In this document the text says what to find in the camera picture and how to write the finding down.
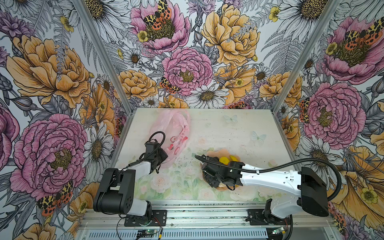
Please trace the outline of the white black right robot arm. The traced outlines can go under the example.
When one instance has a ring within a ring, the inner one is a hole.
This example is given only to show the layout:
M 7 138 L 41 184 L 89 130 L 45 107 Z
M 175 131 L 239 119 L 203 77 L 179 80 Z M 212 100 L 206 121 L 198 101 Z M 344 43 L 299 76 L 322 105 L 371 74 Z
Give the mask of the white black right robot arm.
M 212 187 L 257 186 L 278 190 L 286 194 L 279 199 L 267 200 L 263 215 L 266 219 L 284 219 L 304 211 L 317 217 L 329 215 L 327 186 L 310 168 L 300 171 L 278 171 L 257 168 L 242 162 L 221 163 L 217 158 L 203 161 L 204 180 Z

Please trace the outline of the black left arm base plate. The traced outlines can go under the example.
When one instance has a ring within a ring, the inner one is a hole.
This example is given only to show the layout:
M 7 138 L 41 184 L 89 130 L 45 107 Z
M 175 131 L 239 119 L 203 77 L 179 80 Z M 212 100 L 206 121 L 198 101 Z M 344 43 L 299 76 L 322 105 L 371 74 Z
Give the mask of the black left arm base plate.
M 144 216 L 128 215 L 125 227 L 164 227 L 167 222 L 167 210 L 150 210 Z

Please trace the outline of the yellow fake banana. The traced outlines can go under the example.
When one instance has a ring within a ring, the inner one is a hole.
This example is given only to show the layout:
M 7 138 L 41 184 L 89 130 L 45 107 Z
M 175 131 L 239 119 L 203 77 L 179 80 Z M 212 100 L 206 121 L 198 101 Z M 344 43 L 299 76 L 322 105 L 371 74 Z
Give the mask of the yellow fake banana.
M 230 155 L 231 162 L 239 162 L 239 160 L 235 157 Z

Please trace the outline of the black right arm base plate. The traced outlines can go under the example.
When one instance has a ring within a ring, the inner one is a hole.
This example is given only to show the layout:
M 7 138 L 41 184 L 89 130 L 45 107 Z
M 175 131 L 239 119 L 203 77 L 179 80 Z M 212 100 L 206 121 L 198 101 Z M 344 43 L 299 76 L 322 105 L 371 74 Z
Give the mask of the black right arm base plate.
M 251 226 L 288 226 L 291 224 L 290 217 L 280 219 L 272 214 L 266 214 L 265 210 L 262 209 L 250 209 L 247 210 L 247 213 L 248 216 L 246 217 L 245 221 L 249 222 Z

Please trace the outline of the yellow fake lemon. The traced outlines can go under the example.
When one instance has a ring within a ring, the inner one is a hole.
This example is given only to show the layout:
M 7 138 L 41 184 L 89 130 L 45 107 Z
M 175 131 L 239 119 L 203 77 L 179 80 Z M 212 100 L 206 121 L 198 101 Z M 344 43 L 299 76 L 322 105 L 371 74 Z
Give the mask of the yellow fake lemon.
M 228 165 L 230 163 L 230 160 L 227 157 L 221 157 L 219 159 L 219 162 L 224 164 L 224 165 Z

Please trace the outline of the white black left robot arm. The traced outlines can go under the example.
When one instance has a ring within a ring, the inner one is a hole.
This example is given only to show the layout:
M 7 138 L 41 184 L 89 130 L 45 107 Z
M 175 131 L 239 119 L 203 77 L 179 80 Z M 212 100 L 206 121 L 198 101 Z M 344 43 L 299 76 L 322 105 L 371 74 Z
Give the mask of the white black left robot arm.
M 150 203 L 134 197 L 135 183 L 158 169 L 168 155 L 161 143 L 147 142 L 145 147 L 146 152 L 136 162 L 121 170 L 108 168 L 104 171 L 93 202 L 94 211 L 138 217 L 148 214 Z

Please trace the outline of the pink printed plastic bag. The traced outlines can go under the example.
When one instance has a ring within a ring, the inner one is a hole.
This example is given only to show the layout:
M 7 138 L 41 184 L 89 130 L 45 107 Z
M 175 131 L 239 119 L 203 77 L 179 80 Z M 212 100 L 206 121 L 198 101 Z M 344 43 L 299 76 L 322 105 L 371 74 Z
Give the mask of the pink printed plastic bag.
M 162 163 L 163 168 L 173 165 L 177 157 L 186 148 L 190 138 L 191 117 L 184 109 L 163 109 L 150 128 L 150 134 L 157 131 L 164 132 L 166 135 L 162 149 L 168 155 Z

